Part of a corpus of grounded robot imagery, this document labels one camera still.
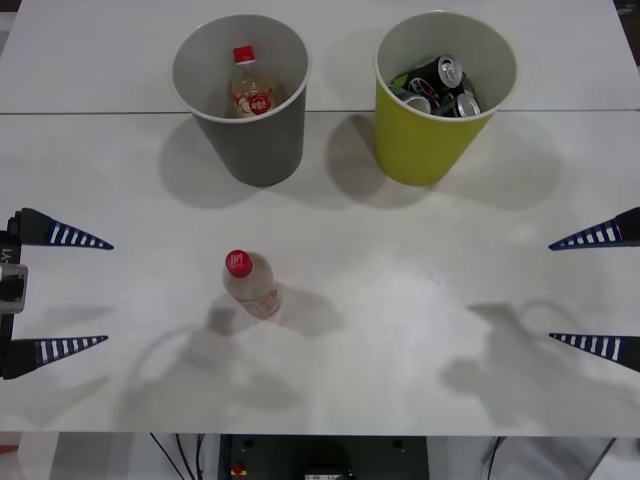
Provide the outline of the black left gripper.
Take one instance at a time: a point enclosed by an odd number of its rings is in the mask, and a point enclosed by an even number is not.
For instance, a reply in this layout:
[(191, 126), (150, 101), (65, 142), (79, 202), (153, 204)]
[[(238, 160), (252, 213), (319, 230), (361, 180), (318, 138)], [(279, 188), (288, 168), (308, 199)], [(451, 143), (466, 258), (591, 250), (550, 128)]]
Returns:
[(16, 212), (18, 235), (1, 231), (1, 378), (12, 380), (109, 339), (106, 335), (12, 340), (21, 312), (21, 245), (113, 250), (109, 242), (31, 208)]

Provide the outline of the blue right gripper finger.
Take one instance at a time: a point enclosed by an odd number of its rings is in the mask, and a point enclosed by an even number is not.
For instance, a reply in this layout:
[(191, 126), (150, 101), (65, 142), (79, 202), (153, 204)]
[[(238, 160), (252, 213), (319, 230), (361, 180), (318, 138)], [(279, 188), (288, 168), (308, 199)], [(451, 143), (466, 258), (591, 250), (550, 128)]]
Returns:
[(605, 222), (580, 230), (548, 246), (551, 251), (593, 248), (638, 247), (639, 208), (635, 207)]
[(589, 353), (598, 358), (639, 371), (640, 339), (638, 336), (583, 335), (551, 332), (548, 336), (558, 342)]

